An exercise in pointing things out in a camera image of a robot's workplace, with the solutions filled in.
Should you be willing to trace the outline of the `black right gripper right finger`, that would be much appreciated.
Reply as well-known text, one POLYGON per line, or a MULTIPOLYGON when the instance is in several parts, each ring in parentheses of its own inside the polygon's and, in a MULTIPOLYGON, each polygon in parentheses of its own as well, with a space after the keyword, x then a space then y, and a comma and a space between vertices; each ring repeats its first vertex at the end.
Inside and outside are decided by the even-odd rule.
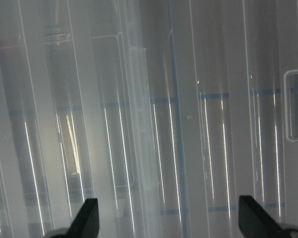
POLYGON ((245 238, 298 238, 297 228, 282 228, 250 195, 241 195, 238 227, 245 238))

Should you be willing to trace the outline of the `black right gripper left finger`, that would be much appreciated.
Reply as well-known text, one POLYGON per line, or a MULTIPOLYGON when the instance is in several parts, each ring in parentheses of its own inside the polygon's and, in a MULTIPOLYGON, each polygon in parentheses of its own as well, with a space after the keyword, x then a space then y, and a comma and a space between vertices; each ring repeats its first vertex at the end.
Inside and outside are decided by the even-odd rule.
POLYGON ((99 235, 99 208, 97 198, 86 199, 69 228, 61 228, 44 238, 97 238, 99 235))

